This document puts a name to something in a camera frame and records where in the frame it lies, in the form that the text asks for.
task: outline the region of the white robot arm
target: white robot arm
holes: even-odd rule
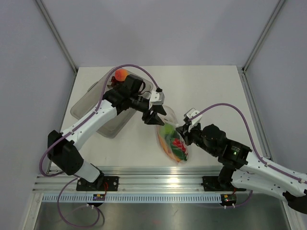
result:
[[[166,115],[162,105],[164,94],[158,88],[151,92],[151,98],[140,95],[143,80],[135,75],[128,75],[122,85],[103,95],[102,102],[83,116],[77,123],[61,133],[53,130],[48,135],[48,158],[67,175],[76,175],[85,179],[92,188],[99,188],[104,174],[85,161],[79,150],[87,139],[103,124],[116,117],[123,110],[133,108],[143,113],[142,120],[148,125],[164,125],[157,115]]]
[[[244,188],[259,191],[287,201],[289,207],[307,214],[305,173],[292,171],[261,157],[248,146],[228,139],[226,133],[213,124],[202,130],[199,123],[201,113],[189,110],[185,114],[185,125],[176,130],[187,145],[196,144],[223,164],[218,183],[224,190]]]

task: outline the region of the transparent plastic bag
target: transparent plastic bag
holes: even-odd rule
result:
[[[177,163],[185,162],[188,160],[189,152],[182,137],[176,131],[178,122],[175,113],[170,107],[163,107],[167,114],[166,116],[160,116],[165,125],[156,126],[158,142],[168,157]]]

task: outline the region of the gray wall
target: gray wall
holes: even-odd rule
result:
[[[242,66],[277,0],[44,3],[78,66]]]
[[[73,73],[34,1],[2,0],[0,21],[0,225],[16,230]]]
[[[307,173],[307,1],[287,1],[248,80],[274,159]]]

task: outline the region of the white table surface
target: white table surface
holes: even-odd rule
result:
[[[151,73],[165,94],[164,105],[170,106],[183,124],[183,115],[190,108],[202,109],[215,103],[230,103],[245,115],[257,150],[262,154],[248,103],[236,66],[150,66]],[[77,119],[70,114],[73,105],[100,80],[111,67],[81,67],[71,93],[62,130],[73,125]],[[138,69],[127,68],[143,77]],[[92,135],[80,150],[83,158],[95,166],[215,166],[220,165],[194,144],[189,146],[189,159],[177,164],[169,159],[159,146],[154,126],[145,125],[142,114],[137,112],[114,139],[98,133]],[[240,115],[232,108],[219,106],[203,115],[202,128],[215,124],[225,131],[227,137],[251,147],[250,140]]]

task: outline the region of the transparent plastic bin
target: transparent plastic bin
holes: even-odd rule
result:
[[[109,74],[109,72],[105,76],[103,76],[102,79],[100,79],[98,82],[94,83],[88,89],[87,93],[71,108],[71,115],[73,117],[77,118],[78,120],[81,119],[98,103],[103,84],[106,81],[106,77]],[[109,78],[108,85],[111,84],[112,76]],[[153,84],[146,79],[143,79],[143,81],[145,82],[145,88],[143,92],[151,91],[153,89]],[[142,94],[142,96],[145,98],[149,98],[150,93],[145,92],[144,94]],[[106,138],[114,138],[120,132],[120,130],[125,126],[125,124],[130,120],[130,118],[132,118],[135,112],[136,110],[131,108],[121,112],[118,116],[109,120],[103,126],[101,126],[97,130],[97,133]]]
[[[189,158],[188,147],[186,146],[181,135],[175,130],[178,127],[178,121],[175,112],[168,106],[163,106],[166,115],[159,115],[164,126],[156,126],[158,142],[166,155],[176,161],[183,163]]]

